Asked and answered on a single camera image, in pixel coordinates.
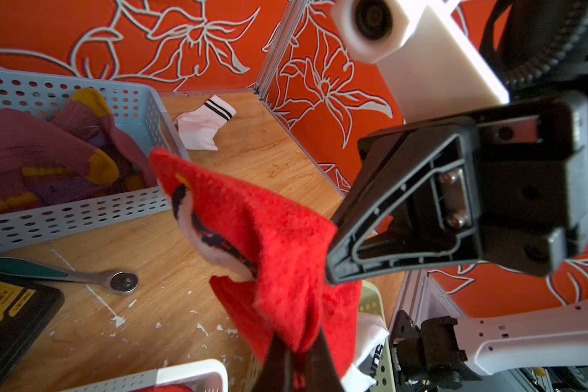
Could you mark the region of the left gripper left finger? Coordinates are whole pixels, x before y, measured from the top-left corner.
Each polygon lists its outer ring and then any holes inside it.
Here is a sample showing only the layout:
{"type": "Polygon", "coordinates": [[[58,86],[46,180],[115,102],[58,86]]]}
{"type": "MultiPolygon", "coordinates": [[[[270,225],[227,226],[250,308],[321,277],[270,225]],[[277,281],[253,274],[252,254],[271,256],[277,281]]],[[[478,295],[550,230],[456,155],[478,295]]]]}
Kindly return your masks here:
{"type": "Polygon", "coordinates": [[[274,334],[263,368],[252,392],[294,391],[294,364],[292,352],[283,339],[274,334]]]}

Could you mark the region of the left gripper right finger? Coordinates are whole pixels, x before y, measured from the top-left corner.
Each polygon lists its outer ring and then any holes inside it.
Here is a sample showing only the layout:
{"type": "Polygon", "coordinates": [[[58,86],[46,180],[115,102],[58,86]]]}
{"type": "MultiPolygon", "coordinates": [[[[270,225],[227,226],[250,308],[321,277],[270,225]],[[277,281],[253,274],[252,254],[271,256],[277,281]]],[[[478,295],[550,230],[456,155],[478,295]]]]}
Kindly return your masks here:
{"type": "Polygon", "coordinates": [[[305,355],[305,392],[344,392],[323,329],[305,355]]]}

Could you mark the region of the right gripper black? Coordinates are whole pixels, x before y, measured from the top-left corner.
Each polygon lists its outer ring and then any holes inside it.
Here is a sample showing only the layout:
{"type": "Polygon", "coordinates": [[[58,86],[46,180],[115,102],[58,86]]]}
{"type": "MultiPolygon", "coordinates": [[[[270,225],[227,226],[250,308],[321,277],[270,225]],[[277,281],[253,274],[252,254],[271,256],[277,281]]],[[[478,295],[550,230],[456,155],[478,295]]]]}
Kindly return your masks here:
{"type": "Polygon", "coordinates": [[[330,284],[477,261],[547,277],[585,250],[588,97],[565,91],[470,117],[359,140],[363,166],[332,218],[330,284]]]}

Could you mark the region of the white striped sock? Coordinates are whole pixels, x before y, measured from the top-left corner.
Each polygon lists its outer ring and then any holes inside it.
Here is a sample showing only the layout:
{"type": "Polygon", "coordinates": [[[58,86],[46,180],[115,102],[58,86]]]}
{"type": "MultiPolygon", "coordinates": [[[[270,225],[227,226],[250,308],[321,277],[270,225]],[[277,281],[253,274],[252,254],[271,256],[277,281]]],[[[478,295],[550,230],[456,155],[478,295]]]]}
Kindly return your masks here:
{"type": "Polygon", "coordinates": [[[217,151],[215,135],[235,114],[233,106],[213,95],[196,110],[179,114],[173,123],[187,150],[217,151]]]}
{"type": "Polygon", "coordinates": [[[377,369],[389,334],[380,315],[358,313],[354,360],[341,378],[344,391],[369,391],[377,385],[377,369]]]}

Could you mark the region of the red cat face sock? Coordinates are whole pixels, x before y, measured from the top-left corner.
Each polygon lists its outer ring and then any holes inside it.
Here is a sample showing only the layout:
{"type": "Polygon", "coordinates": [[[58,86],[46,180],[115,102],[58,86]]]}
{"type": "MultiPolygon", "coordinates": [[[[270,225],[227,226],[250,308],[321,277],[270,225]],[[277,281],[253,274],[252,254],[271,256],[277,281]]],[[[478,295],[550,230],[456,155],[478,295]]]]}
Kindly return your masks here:
{"type": "Polygon", "coordinates": [[[209,284],[253,354],[266,359],[277,337],[302,364],[324,335],[344,378],[354,364],[362,285],[325,279],[336,226],[291,199],[163,148],[151,152],[150,164],[183,236],[227,270],[209,284]]]}

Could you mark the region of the blue perforated plastic basket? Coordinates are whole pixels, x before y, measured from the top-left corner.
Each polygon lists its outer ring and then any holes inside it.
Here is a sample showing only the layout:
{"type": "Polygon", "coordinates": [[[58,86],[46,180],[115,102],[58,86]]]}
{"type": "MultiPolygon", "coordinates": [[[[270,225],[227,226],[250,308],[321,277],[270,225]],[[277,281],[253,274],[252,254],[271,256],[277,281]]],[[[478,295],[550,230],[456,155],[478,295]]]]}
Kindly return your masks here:
{"type": "MultiPolygon", "coordinates": [[[[143,84],[0,70],[0,109],[24,111],[51,123],[70,97],[84,88],[94,88],[106,98],[115,125],[147,158],[156,148],[186,156],[158,93],[143,84]]],[[[95,186],[75,175],[26,177],[24,183],[42,204],[0,214],[0,253],[168,208],[158,185],[125,191],[114,183],[95,186]]]]}

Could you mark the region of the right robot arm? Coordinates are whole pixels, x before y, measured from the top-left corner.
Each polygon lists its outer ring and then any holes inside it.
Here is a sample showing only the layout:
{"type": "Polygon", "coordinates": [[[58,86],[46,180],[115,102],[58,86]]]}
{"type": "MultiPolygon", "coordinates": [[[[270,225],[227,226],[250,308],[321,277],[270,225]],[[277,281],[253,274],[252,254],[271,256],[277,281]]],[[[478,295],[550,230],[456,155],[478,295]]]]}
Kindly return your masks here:
{"type": "MultiPolygon", "coordinates": [[[[374,132],[333,215],[327,278],[476,261],[536,277],[588,245],[588,98],[566,91],[374,132]]],[[[393,339],[402,382],[457,389],[516,368],[588,366],[588,300],[492,318],[444,316],[393,339]]]]}

